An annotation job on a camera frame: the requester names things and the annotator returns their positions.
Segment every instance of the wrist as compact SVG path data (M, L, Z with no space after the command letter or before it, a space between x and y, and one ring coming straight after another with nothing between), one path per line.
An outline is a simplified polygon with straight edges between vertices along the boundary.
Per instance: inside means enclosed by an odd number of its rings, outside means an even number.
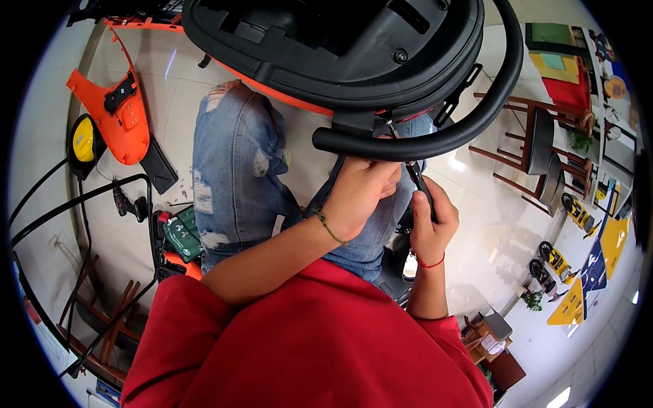
M422 269L429 269L429 267L434 268L435 266L444 264L445 252L444 249L441 249L424 252L423 254L415 253L415 257L417 259L418 266L420 266Z
M356 238L358 233L354 232L346 222L340 221L341 217L338 217L337 211L332 211L328 201L319 211L324 216L323 228L331 231L334 240L348 242Z
M322 221L320 221L318 216L313 215L312 217L305 220L305 223L310 226L311 231L313 232L312 236L315 237L317 241L316 244L324 251L324 253L329 253L335 248L341 246L341 243L333 238L331 234L329 234L328 230L322 224Z

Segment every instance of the forearm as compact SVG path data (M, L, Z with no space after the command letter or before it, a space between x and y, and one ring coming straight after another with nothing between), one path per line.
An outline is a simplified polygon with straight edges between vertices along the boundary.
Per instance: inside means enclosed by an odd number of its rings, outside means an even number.
M442 319L449 316L444 262L432 269L418 268L406 311L419 319Z
M310 217L215 265L202 283L229 306L244 307L338 246L320 220Z

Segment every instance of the screw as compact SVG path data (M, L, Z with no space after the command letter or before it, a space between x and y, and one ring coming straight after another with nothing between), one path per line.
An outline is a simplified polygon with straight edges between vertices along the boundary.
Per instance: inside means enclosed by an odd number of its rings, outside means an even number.
M397 48L392 54L392 60L397 64L404 64L408 61L408 53L402 48Z

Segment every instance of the green plant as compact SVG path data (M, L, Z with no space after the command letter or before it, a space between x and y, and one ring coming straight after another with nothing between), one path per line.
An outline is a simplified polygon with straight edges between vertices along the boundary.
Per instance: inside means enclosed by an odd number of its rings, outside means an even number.
M567 131L567 137L569 137L571 143L573 143L571 148L575 151L581 151L583 149L585 149L585 153L590 151L592 139L588 138L586 134L576 131Z
M542 292L526 292L521 296L530 311L542 311Z
M476 366L479 368L479 370L481 370L481 373L483 373L485 379L488 381L488 383L490 383L491 386L492 383L490 382L490 379L492 378L492 372L489 369L485 368L485 366L481 363L476 364Z

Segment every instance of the screwdriver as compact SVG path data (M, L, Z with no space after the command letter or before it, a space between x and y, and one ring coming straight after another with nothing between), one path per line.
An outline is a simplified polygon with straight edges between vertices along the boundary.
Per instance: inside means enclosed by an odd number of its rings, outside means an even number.
M392 133L395 139L402 138L402 136L399 134L397 129L394 128L394 125L392 124L392 119L386 120L385 124L390 129L390 132ZM426 183L422 178L422 170L419 168L419 164L417 163L417 161L407 161L406 170L408 170L408 175L410 176L410 179L413 180L413 183L415 183L415 185L417 186L417 189L419 191L423 191L424 194L426 194L428 205L431 206L431 221L437 223L438 217L436 217L436 211L433 208L433 198L431 198L431 193L429 193L428 188L426 188Z

